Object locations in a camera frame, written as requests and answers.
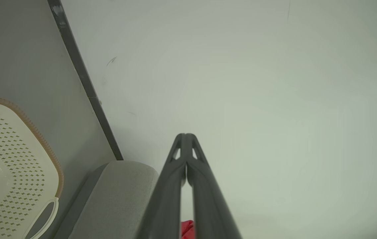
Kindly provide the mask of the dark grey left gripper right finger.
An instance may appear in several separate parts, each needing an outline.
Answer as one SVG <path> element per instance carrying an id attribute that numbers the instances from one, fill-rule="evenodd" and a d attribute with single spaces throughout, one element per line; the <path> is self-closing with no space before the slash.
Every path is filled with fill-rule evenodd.
<path id="1" fill-rule="evenodd" d="M 241 239 L 200 142 L 191 133 L 184 135 L 184 160 L 193 192 L 196 238 Z"/>

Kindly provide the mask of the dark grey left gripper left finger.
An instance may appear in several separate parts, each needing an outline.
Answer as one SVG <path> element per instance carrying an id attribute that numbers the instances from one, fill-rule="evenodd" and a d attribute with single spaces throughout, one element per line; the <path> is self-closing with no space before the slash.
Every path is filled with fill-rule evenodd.
<path id="1" fill-rule="evenodd" d="M 179 239 L 181 189 L 186 180 L 183 133 L 176 136 L 138 227 L 137 239 Z"/>

